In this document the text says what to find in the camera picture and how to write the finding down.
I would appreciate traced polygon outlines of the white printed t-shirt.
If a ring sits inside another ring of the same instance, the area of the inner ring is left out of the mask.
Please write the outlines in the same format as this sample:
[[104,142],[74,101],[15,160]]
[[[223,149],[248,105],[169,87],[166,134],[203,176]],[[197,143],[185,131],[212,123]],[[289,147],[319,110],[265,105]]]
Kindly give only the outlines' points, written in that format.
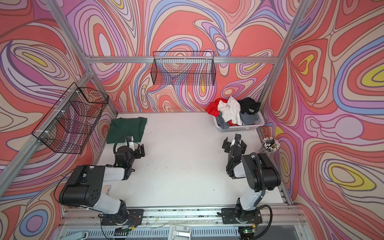
[[241,126],[243,123],[241,121],[241,105],[233,97],[230,97],[226,103],[222,100],[218,103],[218,111],[222,113],[222,118],[225,122],[231,121],[232,124]]

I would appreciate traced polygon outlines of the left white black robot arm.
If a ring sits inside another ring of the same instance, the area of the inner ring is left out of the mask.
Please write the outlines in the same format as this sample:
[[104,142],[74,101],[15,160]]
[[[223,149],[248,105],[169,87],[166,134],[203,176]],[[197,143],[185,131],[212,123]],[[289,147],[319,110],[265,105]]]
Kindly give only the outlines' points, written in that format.
[[115,162],[112,165],[76,167],[59,194],[59,203],[67,207],[91,209],[99,213],[101,226],[128,226],[136,228],[142,223],[143,210],[128,210],[126,202],[103,192],[108,182],[126,181],[135,172],[135,160],[145,156],[144,145],[134,142],[132,136],[123,136],[113,146]]

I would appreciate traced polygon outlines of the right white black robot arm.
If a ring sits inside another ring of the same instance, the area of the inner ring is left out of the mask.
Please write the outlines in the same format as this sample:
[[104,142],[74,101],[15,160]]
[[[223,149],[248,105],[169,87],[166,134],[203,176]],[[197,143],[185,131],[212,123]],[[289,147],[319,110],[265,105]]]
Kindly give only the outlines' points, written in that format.
[[254,224],[263,222],[260,202],[266,194],[279,187],[281,176],[266,154],[251,153],[246,155],[247,145],[240,134],[235,134],[232,141],[225,139],[222,148],[228,154],[227,175],[233,179],[246,179],[248,188],[238,198],[235,207],[222,208],[218,215],[224,224]]

